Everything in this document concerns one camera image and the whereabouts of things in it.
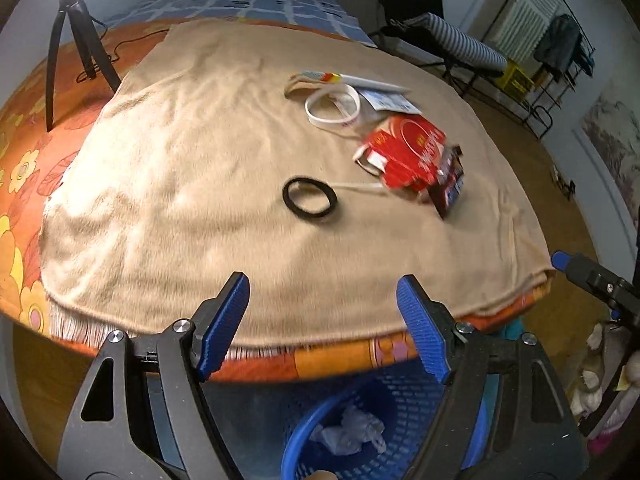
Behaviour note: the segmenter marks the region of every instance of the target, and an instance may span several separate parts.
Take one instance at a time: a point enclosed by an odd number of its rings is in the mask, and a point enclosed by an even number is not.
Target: pink object
[[[601,433],[596,438],[587,441],[587,449],[591,456],[598,456],[607,449],[613,438],[620,430],[611,431],[610,433]]]

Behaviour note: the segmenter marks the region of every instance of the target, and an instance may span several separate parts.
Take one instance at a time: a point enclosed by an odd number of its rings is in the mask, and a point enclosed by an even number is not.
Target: orange floral bedspread
[[[167,28],[183,20],[136,23],[112,30],[103,43],[108,52],[118,42]],[[304,27],[241,19],[250,24]],[[318,34],[331,36],[325,32]],[[123,44],[115,63],[120,77],[164,38],[155,34]],[[99,75],[76,83],[81,72],[73,44],[60,49],[54,99],[54,128],[47,133],[44,119],[45,61],[16,89],[0,110],[0,311],[42,335],[75,351],[95,355],[97,348],[73,338],[53,336],[49,307],[40,281],[38,234],[47,197],[60,185],[102,107],[112,92]],[[548,293],[547,282],[493,317],[467,316],[486,332],[520,316]],[[213,379],[223,381],[292,381],[367,370],[416,357],[406,332],[370,340],[338,342],[327,346],[293,349],[232,348]]]

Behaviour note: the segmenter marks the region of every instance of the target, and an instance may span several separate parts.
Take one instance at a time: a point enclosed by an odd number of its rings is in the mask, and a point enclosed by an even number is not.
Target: white band
[[[325,96],[335,95],[348,96],[349,98],[351,98],[355,105],[355,111],[347,115],[337,105],[338,110],[340,110],[340,113],[343,114],[343,117],[340,119],[322,119],[320,117],[316,117],[311,113],[311,107],[315,105],[320,99]],[[353,124],[360,115],[360,95],[353,86],[345,85],[343,83],[325,85],[306,99],[305,112],[306,116],[309,118],[309,122],[317,128],[322,128],[323,130],[345,128],[347,126],[350,126],[350,124]]]

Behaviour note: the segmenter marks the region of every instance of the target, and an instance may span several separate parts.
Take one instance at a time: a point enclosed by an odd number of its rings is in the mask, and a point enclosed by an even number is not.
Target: tripod
[[[58,50],[60,48],[60,37],[65,18],[69,16],[71,32],[76,42],[78,54],[82,60],[82,66],[89,79],[95,79],[96,70],[94,61],[98,69],[104,75],[107,83],[115,92],[120,86],[120,77],[113,68],[111,60],[102,46],[100,37],[95,30],[92,17],[90,16],[83,0],[60,0],[60,8],[53,22],[51,38],[49,40],[49,54],[47,57],[47,79],[45,88],[46,123],[47,131],[53,128],[53,89],[56,79],[56,63],[58,62]]]

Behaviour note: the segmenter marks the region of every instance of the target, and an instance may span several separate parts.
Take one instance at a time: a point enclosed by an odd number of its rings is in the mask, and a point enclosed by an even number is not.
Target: wooden floor
[[[496,110],[468,100],[527,192],[549,250],[581,252],[595,259],[577,206],[551,180],[552,161],[542,145]],[[540,338],[558,372],[566,374],[566,364],[583,349],[594,323],[605,314],[602,304],[558,276],[551,294],[524,322]],[[55,465],[66,418],[90,360],[18,326],[14,355],[18,389],[33,439],[43,457]]]

